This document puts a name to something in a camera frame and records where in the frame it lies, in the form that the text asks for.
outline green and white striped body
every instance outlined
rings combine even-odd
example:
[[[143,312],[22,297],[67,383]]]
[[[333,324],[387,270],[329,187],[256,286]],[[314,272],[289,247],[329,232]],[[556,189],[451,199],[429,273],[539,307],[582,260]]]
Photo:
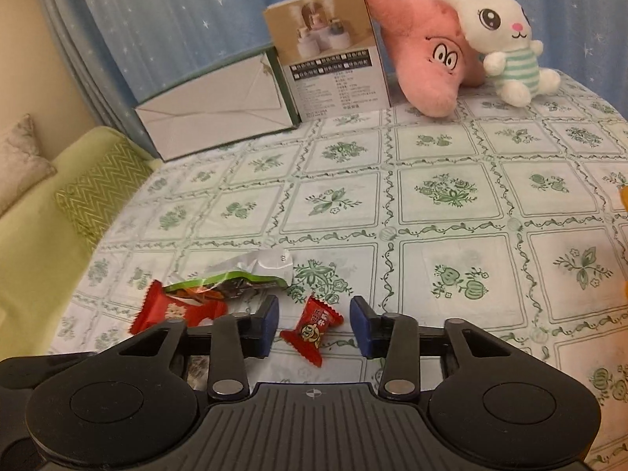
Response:
[[[520,81],[530,90],[534,97],[538,94],[541,73],[535,53],[529,48],[517,49],[506,53],[506,68],[503,74],[495,78],[497,89],[501,89],[506,81]]]

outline red candy wrapper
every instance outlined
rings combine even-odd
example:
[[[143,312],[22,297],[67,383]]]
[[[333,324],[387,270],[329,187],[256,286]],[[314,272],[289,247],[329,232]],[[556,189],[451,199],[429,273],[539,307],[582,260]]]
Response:
[[[320,368],[323,358],[318,350],[320,339],[328,327],[339,326],[344,321],[340,313],[328,304],[310,296],[305,302],[299,324],[293,330],[283,330],[279,336],[297,349],[299,354]]]
[[[185,319],[189,327],[198,326],[203,319],[215,319],[227,313],[227,304],[223,301],[206,301],[194,306],[164,294],[161,282],[154,280],[144,297],[142,310],[137,314],[129,332],[139,332],[154,326],[165,319]]]

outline pillow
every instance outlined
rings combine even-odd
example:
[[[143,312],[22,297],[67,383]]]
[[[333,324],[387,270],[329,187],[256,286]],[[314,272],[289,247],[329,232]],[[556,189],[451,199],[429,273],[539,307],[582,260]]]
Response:
[[[40,156],[33,121],[25,115],[0,132],[0,215],[40,180],[56,172]]]
[[[93,250],[152,173],[130,144],[120,141],[84,175],[58,190],[55,201]]]

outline stuffed animal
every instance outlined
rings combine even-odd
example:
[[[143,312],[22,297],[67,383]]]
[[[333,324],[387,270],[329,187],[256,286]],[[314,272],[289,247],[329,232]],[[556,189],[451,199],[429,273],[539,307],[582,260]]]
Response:
[[[429,117],[456,107],[462,84],[479,86],[485,74],[465,40],[458,15],[442,0],[366,0],[408,102]]]
[[[543,43],[515,0],[445,0],[458,12],[472,48],[484,53],[486,74],[496,77],[497,94],[512,106],[528,106],[538,94],[556,93],[560,75],[539,69]]]

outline silver screw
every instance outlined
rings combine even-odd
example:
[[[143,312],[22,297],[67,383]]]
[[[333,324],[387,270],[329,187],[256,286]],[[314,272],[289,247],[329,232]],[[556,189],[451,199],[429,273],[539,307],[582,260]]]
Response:
[[[217,380],[212,389],[218,393],[218,395],[235,395],[243,390],[244,386],[242,382],[235,379],[222,379]]]
[[[408,395],[414,391],[414,384],[405,379],[393,379],[384,384],[384,389],[391,395]]]

